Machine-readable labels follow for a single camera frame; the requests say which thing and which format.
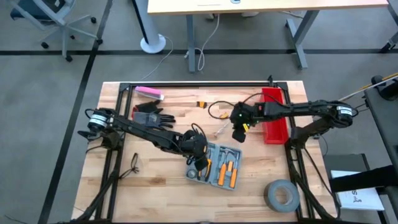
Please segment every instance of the tool tray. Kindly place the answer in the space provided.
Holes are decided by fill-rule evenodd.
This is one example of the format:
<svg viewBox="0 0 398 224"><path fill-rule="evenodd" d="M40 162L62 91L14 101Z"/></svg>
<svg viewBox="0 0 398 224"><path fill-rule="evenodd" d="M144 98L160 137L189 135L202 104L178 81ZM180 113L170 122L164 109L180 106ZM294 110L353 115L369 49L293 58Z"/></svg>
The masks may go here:
<svg viewBox="0 0 398 224"><path fill-rule="evenodd" d="M206 178L207 167L204 168L201 172L198 172L195 168L194 162L192 162L188 166L187 171L185 173L185 177L190 180L194 180L194 181L201 182L204 184L211 184L213 186L221 187L223 189L235 190L238 185L238 177L239 177L239 170L240 170L240 166L241 166L242 151L240 151L239 149L232 148L232 147L220 146L220 145L208 142L206 158L211 159L210 172L209 172L207 178ZM232 169L228 169L230 161L232 161L232 163L233 163ZM224 176L224 183L221 185L221 183L219 184L220 170L221 170L223 163L225 163L225 162L226 162L226 172L225 172L225 176ZM237 169L236 180L235 180L234 187L231 187L231 180L232 180L234 169Z"/></svg>

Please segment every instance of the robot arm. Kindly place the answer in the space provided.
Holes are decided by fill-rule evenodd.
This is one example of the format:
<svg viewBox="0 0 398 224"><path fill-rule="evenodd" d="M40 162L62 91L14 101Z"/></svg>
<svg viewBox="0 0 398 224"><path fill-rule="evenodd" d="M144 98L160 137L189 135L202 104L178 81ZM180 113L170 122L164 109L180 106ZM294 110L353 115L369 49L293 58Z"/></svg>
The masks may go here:
<svg viewBox="0 0 398 224"><path fill-rule="evenodd" d="M260 122L275 121L284 117L320 116L303 128L292 130L291 140L298 146L305 144L310 136L323 134L330 128L346 128L353 123L353 109L350 105L339 101L318 100L308 103L283 105L279 102L255 103L249 106L239 102L229 117L234 124L233 138L244 142L245 132Z"/></svg>
<svg viewBox="0 0 398 224"><path fill-rule="evenodd" d="M198 133L196 130L188 130L185 134L160 131L128 120L118 115L113 109L100 108L93 111L88 123L91 133L109 133L111 131L129 133L152 142L155 147L164 152L190 158L195 161L197 170L202 170L207 166L205 156L207 140L202 133Z"/></svg>

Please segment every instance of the wooden workbench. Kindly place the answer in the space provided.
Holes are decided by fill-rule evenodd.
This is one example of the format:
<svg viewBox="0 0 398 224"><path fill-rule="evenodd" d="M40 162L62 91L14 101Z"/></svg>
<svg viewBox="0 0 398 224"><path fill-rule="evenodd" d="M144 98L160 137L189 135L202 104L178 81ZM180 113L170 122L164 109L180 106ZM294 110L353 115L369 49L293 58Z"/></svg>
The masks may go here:
<svg viewBox="0 0 398 224"><path fill-rule="evenodd" d="M287 82L290 99L294 103L307 101L303 82ZM103 83L98 107L114 108L119 83ZM191 123L199 124L207 138L217 144L242 150L243 159L236 191L229 191L201 184L185 178L186 164L182 156L168 154L155 148L152 143L127 135L124 145L121 173L130 166L134 153L139 154L138 174L130 174L120 180L116 196L114 222L288 222L296 221L296 214L273 212L264 202L264 187L277 179L288 179L285 149L283 145L266 145L261 125L250 129L245 143L232 139L229 125L217 138L214 133L225 122L211 118L207 110L197 107L197 101L212 103L226 100L232 103L243 101L251 94L261 92L261 87L192 87L159 88L165 100L159 107L163 114L176 117L174 131L184 133ZM132 105L148 102L150 99L137 94ZM259 101L253 97L248 102ZM215 105L214 113L231 111L228 105ZM296 118L297 126L305 126L311 117ZM89 147L99 145L92 142ZM323 178L327 180L325 166L318 141L309 140L307 149L314 158ZM86 155L81 173L78 193L73 210L76 218L93 200L100 189L106 150L99 148ZM307 156L303 156L310 189L320 203L332 215L335 214L333 199L322 186L319 176ZM307 216L302 200L303 214Z"/></svg>
<svg viewBox="0 0 398 224"><path fill-rule="evenodd" d="M148 14L204 14L347 9L388 5L387 0L149 0Z"/></svg>

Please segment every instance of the red plastic box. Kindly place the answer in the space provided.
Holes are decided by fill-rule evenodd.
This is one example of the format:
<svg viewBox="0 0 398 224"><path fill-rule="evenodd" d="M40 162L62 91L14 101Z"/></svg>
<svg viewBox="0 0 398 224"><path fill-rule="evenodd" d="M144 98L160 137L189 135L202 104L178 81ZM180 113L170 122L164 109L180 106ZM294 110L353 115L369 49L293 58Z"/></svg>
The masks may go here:
<svg viewBox="0 0 398 224"><path fill-rule="evenodd" d="M280 88L267 87L262 89L262 102L275 101L268 95L274 97L279 103L284 103L283 94ZM262 129L264 131L265 144L285 144L289 138L287 133L286 119L281 118L277 121L263 122Z"/></svg>

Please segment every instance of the gray duct tape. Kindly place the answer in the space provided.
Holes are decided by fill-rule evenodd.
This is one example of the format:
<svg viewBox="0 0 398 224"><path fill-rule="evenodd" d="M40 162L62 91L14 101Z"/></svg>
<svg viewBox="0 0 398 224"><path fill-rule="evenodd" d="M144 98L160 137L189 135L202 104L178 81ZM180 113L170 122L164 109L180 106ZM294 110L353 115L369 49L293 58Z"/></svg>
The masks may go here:
<svg viewBox="0 0 398 224"><path fill-rule="evenodd" d="M276 197L276 191L281 189L285 192L287 201L280 203ZM294 212L300 204L300 195L296 186L288 180L275 180L264 189L264 200L269 208L275 212Z"/></svg>

